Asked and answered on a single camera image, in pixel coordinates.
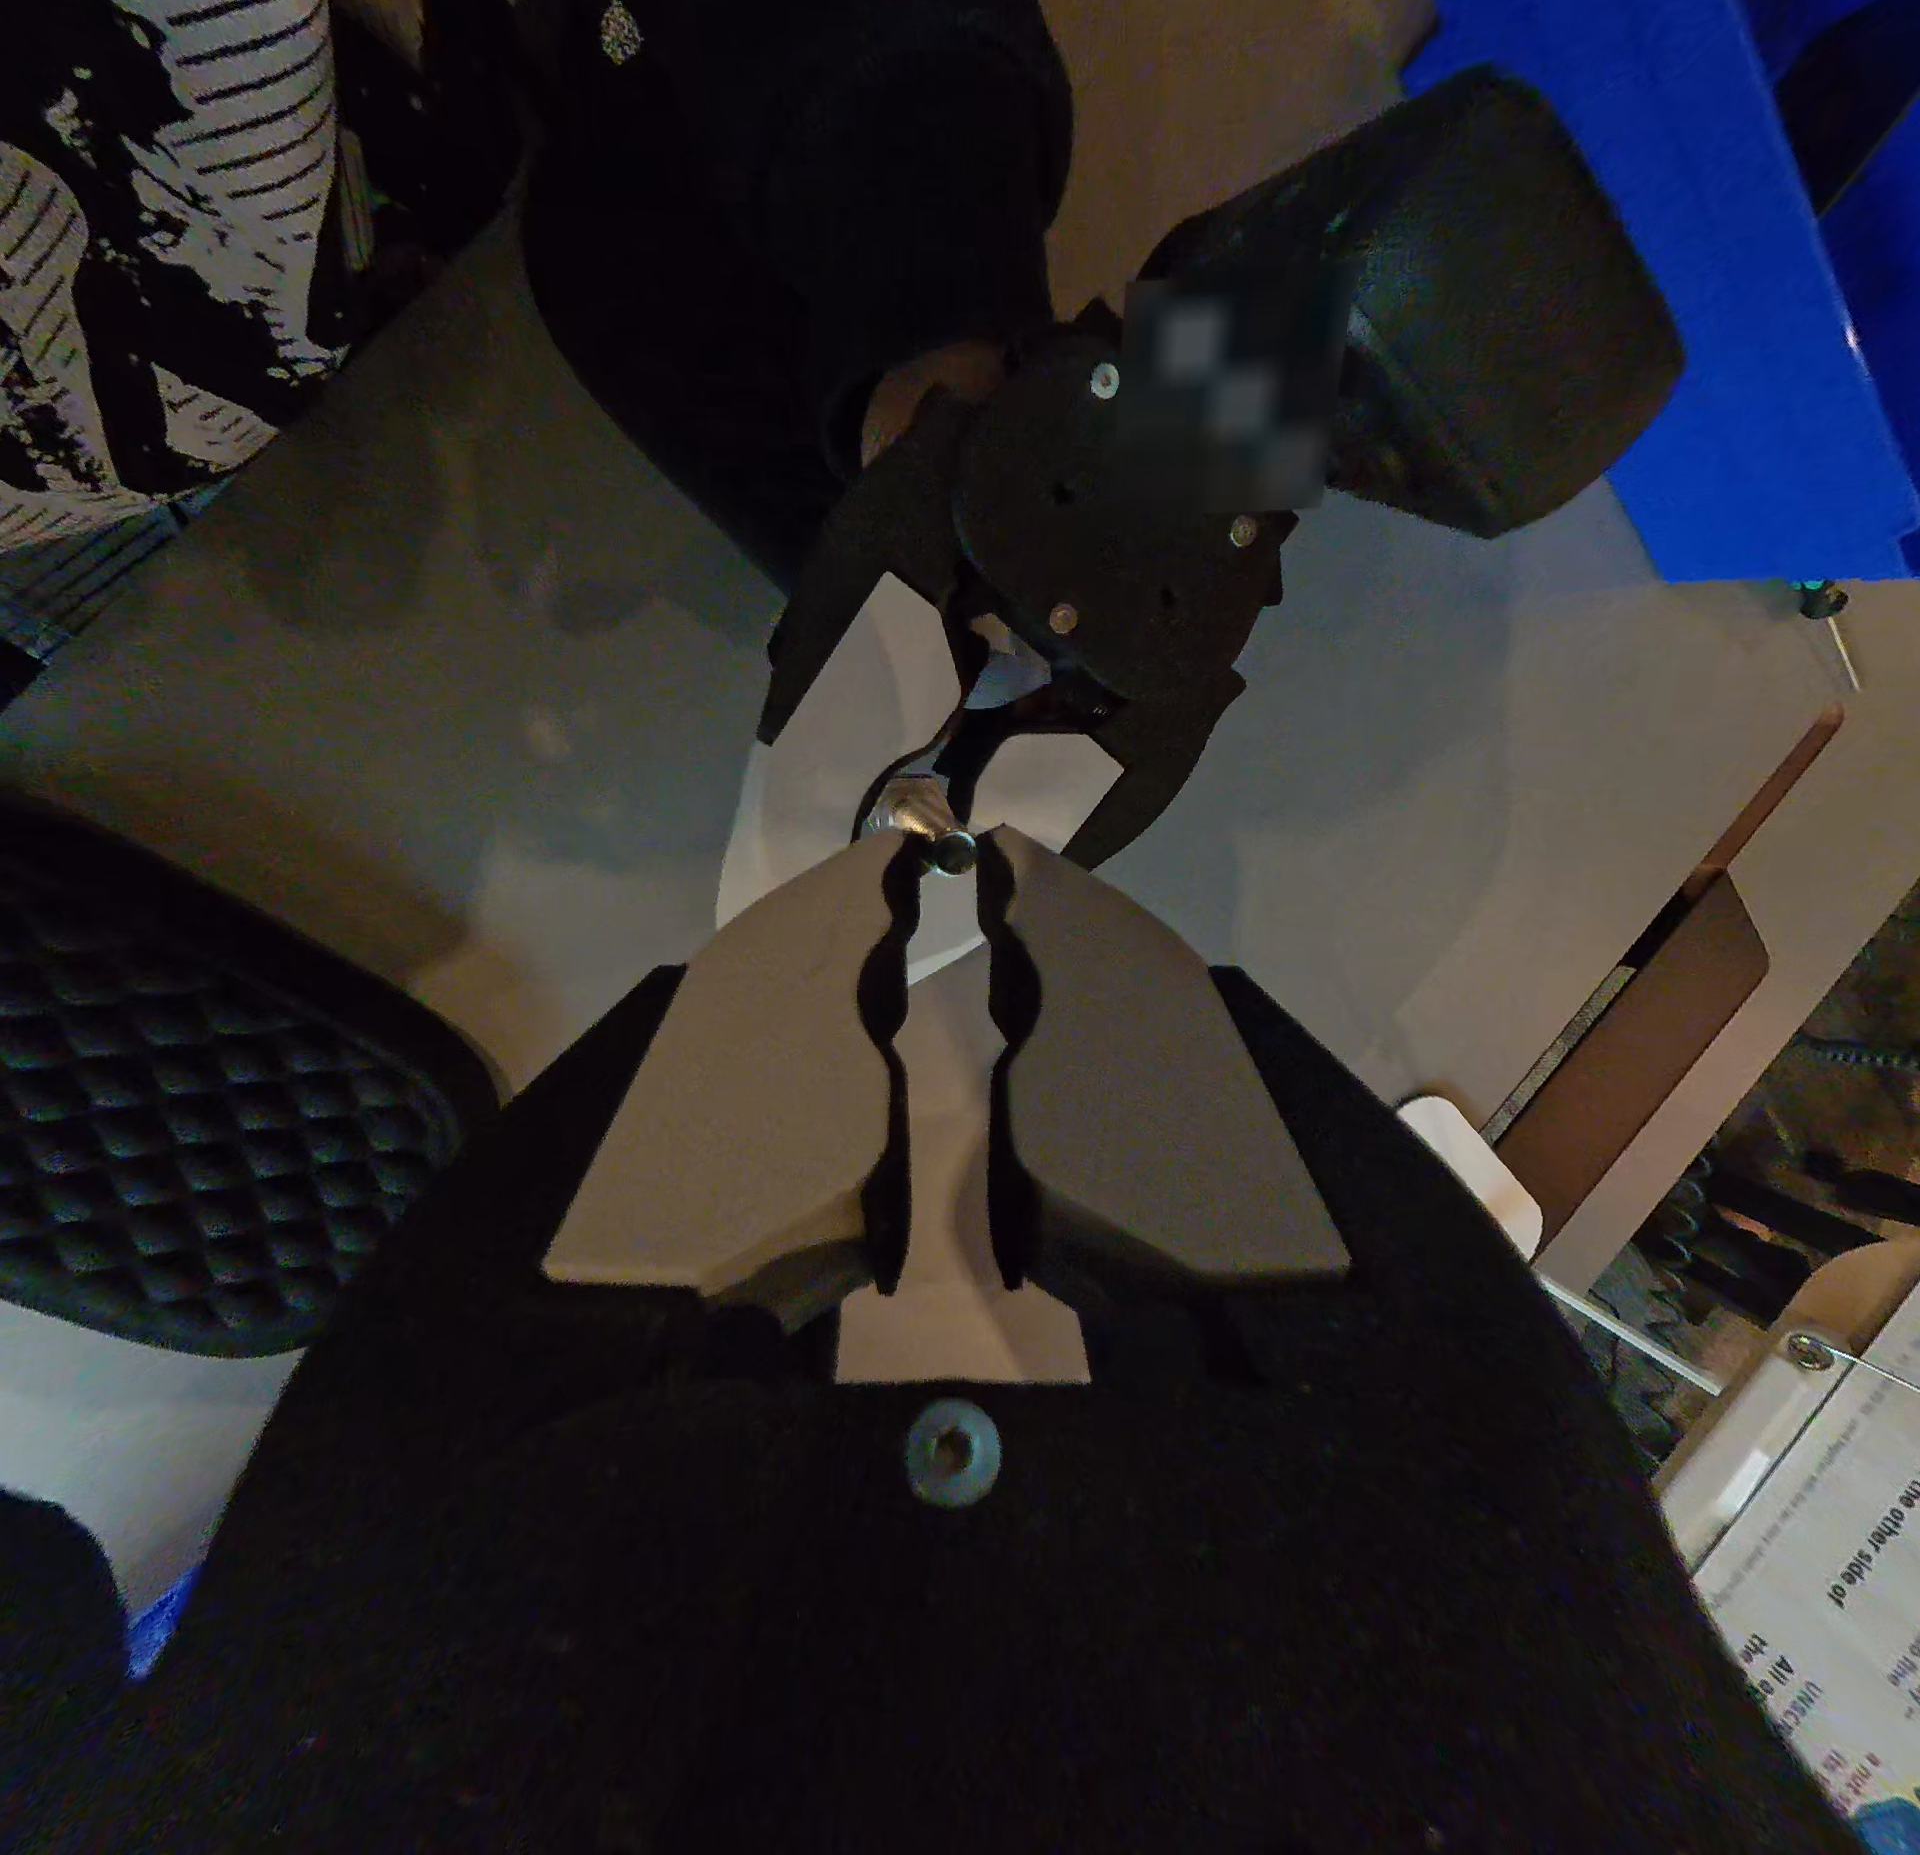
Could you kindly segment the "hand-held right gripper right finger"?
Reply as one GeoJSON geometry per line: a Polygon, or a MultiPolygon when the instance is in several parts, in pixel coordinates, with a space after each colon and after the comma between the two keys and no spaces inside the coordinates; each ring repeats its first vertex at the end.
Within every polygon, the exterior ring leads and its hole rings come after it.
{"type": "Polygon", "coordinates": [[[976,913],[1002,1034],[986,1219],[1008,1289],[1348,1275],[1308,1164],[1176,930],[1013,825],[980,839],[976,913]]]}

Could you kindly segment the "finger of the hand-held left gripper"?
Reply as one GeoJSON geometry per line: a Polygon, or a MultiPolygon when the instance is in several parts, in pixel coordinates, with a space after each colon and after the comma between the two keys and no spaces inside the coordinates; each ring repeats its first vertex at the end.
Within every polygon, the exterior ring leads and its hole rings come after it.
{"type": "Polygon", "coordinates": [[[869,789],[959,702],[942,613],[884,575],[784,731],[749,751],[715,924],[850,845],[869,789]]]}
{"type": "Polygon", "coordinates": [[[1056,854],[1121,781],[1090,734],[1013,714],[957,714],[945,731],[949,833],[1013,825],[1056,854]]]}

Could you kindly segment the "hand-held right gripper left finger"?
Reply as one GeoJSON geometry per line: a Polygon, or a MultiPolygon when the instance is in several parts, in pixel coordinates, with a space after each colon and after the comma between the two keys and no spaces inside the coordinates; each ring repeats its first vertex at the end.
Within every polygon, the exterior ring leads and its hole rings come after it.
{"type": "Polygon", "coordinates": [[[805,1327],[900,1289],[907,947],[920,844],[875,833],[738,913],[684,968],[542,1270],[684,1289],[805,1327]]]}

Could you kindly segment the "silver hex bolt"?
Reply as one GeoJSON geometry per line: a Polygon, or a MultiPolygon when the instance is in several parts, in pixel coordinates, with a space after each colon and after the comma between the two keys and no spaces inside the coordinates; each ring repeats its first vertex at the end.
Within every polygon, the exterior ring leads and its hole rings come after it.
{"type": "Polygon", "coordinates": [[[875,785],[852,839],[875,833],[905,835],[920,849],[924,869],[947,879],[976,867],[976,835],[951,812],[947,783],[934,772],[897,772],[875,785]]]}

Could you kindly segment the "person's left forearm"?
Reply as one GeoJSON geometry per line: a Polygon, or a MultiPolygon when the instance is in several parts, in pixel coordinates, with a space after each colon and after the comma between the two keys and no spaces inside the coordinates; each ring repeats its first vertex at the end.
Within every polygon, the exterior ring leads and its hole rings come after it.
{"type": "Polygon", "coordinates": [[[1053,324],[1041,0],[542,0],[527,281],[589,400],[780,592],[869,409],[1053,324]]]}

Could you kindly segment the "person's left hand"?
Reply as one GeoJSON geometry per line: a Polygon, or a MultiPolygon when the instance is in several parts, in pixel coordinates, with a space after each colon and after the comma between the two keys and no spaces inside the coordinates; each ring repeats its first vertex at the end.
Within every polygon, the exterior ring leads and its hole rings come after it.
{"type": "Polygon", "coordinates": [[[962,340],[901,362],[869,391],[860,427],[860,466],[866,470],[920,418],[927,400],[970,407],[986,402],[1007,376],[1007,352],[996,341],[962,340]]]}

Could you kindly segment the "white document stand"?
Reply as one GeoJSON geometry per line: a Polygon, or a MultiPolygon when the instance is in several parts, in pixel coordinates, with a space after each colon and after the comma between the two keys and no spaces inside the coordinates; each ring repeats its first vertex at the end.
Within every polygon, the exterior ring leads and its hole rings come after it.
{"type": "MultiPolygon", "coordinates": [[[[1448,1166],[1448,1171],[1454,1171],[1469,1194],[1475,1195],[1509,1242],[1522,1254],[1522,1260],[1532,1264],[1534,1251],[1543,1242],[1543,1209],[1518,1184],[1480,1131],[1469,1124],[1465,1114],[1447,1096],[1414,1096],[1404,1100],[1399,1118],[1448,1166]]],[[[1628,1325],[1591,1295],[1563,1289],[1539,1269],[1534,1269],[1534,1277],[1563,1312],[1605,1330],[1619,1345],[1640,1352],[1649,1363],[1680,1377],[1688,1387],[1705,1395],[1721,1395],[1726,1391],[1723,1377],[1673,1352],[1645,1330],[1628,1325]]],[[[1917,1392],[1917,1383],[1906,1377],[1897,1368],[1862,1361],[1810,1330],[1791,1330],[1787,1339],[1780,1341],[1777,1352],[1806,1372],[1862,1368],[1869,1375],[1881,1377],[1892,1387],[1917,1392]]]]}

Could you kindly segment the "printed instruction sheet board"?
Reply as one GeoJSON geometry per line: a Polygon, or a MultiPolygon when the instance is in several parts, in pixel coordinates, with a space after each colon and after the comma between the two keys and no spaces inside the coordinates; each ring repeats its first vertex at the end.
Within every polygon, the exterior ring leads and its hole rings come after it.
{"type": "Polygon", "coordinates": [[[1862,1850],[1917,1850],[1917,1242],[1821,1266],[1656,1481],[1694,1589],[1862,1850]]]}

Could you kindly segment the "person's black printed shirt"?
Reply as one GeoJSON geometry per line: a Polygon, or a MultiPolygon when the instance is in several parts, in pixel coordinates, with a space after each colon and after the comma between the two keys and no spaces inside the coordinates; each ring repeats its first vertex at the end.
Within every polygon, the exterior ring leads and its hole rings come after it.
{"type": "Polygon", "coordinates": [[[243,470],[503,201],[523,0],[2,0],[2,542],[243,470]]]}

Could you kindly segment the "green black handled screwdriver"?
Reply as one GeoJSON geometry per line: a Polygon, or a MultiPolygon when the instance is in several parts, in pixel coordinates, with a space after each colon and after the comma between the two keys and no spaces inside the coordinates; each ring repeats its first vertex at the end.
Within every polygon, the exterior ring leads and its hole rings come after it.
{"type": "Polygon", "coordinates": [[[1842,613],[1850,607],[1849,588],[1834,580],[1801,582],[1792,586],[1792,597],[1799,616],[1810,624],[1816,644],[1831,658],[1836,676],[1849,694],[1859,694],[1862,689],[1860,667],[1842,627],[1842,613]]]}

